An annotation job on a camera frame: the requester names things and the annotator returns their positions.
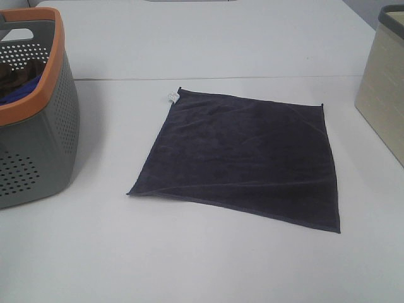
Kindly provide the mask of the dark grey towel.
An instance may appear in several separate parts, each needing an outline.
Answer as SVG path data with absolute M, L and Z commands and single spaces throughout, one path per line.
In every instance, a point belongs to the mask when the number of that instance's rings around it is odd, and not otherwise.
M 129 194 L 340 232 L 335 162 L 322 105 L 180 88 Z

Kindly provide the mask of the grey perforated laundry basket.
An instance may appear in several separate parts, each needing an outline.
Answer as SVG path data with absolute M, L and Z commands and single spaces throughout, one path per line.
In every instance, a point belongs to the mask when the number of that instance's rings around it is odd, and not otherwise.
M 73 173 L 80 131 L 78 95 L 54 8 L 1 11 L 1 29 L 27 29 L 30 39 L 1 42 L 1 62 L 21 71 L 32 59 L 44 64 L 33 91 L 1 106 L 1 208 L 52 196 Z

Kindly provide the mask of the beige fabric storage box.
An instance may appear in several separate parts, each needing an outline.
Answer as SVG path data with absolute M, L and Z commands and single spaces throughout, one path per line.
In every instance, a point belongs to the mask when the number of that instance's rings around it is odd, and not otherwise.
M 381 8 L 355 107 L 403 164 L 403 5 Z

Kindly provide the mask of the blue cloth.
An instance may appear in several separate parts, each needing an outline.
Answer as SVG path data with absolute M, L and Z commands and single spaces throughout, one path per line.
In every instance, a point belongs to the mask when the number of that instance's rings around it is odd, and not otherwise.
M 42 75 L 40 74 L 24 85 L 7 93 L 4 97 L 1 97 L 1 105 L 11 104 L 31 94 L 36 89 L 41 77 Z

